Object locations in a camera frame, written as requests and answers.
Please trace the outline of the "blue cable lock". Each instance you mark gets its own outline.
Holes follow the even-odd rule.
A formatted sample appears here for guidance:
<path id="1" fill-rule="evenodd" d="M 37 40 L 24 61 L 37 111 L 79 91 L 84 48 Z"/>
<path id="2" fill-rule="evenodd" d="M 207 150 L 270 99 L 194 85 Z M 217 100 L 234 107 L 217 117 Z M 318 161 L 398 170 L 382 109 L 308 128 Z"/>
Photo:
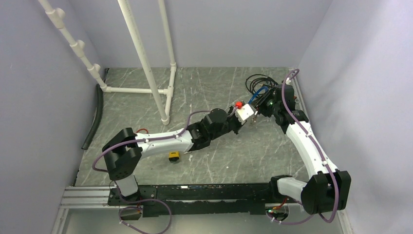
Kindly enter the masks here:
<path id="1" fill-rule="evenodd" d="M 267 86 L 261 87 L 259 90 L 257 90 L 251 97 L 251 99 L 248 101 L 248 104 L 251 104 L 255 98 L 258 97 L 260 94 L 264 94 L 266 91 L 268 91 Z"/>

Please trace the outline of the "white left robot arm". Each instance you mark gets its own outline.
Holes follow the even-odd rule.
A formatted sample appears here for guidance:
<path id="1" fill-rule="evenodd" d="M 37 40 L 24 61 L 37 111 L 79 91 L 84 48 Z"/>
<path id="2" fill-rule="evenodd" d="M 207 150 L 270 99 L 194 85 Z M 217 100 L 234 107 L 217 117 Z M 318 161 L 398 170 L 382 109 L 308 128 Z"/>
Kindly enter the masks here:
<path id="1" fill-rule="evenodd" d="M 135 204 L 140 191 L 133 172 L 141 159 L 174 151 L 198 151 L 227 133 L 238 134 L 245 123 L 246 118 L 241 117 L 239 110 L 231 108 L 226 112 L 215 108 L 200 121 L 188 122 L 177 131 L 138 134 L 125 128 L 102 148 L 110 180 L 120 189 L 120 197 L 125 203 Z"/>

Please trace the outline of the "yellow padlock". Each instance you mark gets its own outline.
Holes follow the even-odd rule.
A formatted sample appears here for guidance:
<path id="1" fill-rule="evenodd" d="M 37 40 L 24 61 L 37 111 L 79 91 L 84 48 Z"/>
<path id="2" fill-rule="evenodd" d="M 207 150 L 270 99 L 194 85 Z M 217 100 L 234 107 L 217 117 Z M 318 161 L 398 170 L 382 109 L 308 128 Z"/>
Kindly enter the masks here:
<path id="1" fill-rule="evenodd" d="M 177 162 L 180 159 L 180 153 L 177 151 L 170 152 L 168 159 L 170 162 Z"/>

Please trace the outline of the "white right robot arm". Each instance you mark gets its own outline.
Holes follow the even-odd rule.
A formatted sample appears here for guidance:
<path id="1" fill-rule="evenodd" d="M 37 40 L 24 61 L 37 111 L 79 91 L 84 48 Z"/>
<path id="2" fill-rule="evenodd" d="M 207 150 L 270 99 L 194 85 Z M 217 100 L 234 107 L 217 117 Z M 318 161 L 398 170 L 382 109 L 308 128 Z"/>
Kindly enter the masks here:
<path id="1" fill-rule="evenodd" d="M 288 175 L 272 177 L 269 198 L 274 202 L 292 198 L 300 202 L 310 215 L 345 209 L 351 176 L 330 160 L 313 134 L 304 111 L 295 108 L 293 86 L 264 85 L 253 95 L 249 104 L 259 115 L 275 118 L 297 148 L 308 173 L 307 182 Z"/>

